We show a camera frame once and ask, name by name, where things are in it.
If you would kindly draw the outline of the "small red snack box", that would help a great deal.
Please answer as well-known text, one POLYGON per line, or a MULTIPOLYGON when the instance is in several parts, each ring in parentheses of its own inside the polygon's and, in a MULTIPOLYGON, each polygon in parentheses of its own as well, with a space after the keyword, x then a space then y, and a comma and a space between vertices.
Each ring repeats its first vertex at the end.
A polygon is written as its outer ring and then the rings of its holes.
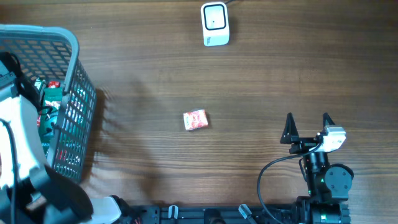
POLYGON ((183 123, 187 131, 205 128, 209 125, 205 110, 194 110, 183 114, 183 123))

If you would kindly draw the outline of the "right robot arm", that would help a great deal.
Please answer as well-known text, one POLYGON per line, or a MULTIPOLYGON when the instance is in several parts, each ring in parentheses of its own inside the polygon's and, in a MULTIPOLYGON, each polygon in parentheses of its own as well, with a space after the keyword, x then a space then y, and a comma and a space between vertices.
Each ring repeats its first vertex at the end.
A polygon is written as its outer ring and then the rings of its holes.
POLYGON ((349 223, 347 206, 354 172, 343 164, 330 164, 328 155, 346 140, 345 129, 328 113, 323 114, 323 129, 312 138, 302 138, 292 113, 287 114, 280 143, 289 144, 289 154, 298 156, 308 196, 300 196, 292 206, 294 223, 349 223))

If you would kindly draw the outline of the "red coffee stick sachet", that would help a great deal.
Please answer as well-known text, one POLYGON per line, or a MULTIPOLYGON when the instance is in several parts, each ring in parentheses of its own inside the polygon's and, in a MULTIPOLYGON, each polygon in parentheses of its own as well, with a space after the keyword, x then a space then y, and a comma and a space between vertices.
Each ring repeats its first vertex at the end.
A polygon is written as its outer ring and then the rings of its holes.
POLYGON ((60 87, 60 82, 58 81, 50 81, 49 84, 47 85, 48 88, 59 88, 60 87))

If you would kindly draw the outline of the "green 3M gloves bag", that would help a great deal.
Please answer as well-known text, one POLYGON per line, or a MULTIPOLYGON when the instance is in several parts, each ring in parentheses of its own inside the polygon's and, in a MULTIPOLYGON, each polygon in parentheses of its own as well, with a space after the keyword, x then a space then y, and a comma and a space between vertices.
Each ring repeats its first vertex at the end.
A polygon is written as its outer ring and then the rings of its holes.
POLYGON ((40 115, 39 136, 45 156, 48 155, 50 141, 54 137, 54 127, 63 98, 61 88, 45 88, 43 99, 43 110, 40 115))

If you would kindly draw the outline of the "green battery pack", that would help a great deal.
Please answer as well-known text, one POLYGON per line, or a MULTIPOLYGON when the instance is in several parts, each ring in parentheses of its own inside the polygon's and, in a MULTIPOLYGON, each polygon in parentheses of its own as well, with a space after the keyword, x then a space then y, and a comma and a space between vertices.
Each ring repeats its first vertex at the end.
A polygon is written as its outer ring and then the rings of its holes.
POLYGON ((37 78, 34 82, 34 86, 36 87, 37 93, 39 94, 39 96, 43 97, 44 89, 47 86, 47 82, 41 78, 37 78))

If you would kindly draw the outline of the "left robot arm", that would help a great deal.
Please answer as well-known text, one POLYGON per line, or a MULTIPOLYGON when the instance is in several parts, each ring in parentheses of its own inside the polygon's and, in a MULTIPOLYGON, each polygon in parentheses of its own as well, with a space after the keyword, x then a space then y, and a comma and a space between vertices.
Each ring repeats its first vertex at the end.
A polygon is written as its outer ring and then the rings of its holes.
POLYGON ((114 197, 89 198, 48 164, 37 118, 39 91, 19 59, 1 52, 1 221, 4 223, 116 223, 114 197))

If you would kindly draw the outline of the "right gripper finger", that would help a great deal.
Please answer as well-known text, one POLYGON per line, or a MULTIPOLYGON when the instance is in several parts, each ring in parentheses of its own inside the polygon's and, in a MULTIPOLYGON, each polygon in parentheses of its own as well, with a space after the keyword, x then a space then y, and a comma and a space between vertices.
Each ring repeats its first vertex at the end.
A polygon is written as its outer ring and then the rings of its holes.
POLYGON ((299 142, 299 133, 295 125, 292 113, 287 114, 285 128, 282 132, 280 143, 281 144, 295 144, 299 142))
POLYGON ((334 126, 335 122, 332 120, 328 113, 323 114, 323 127, 334 126))

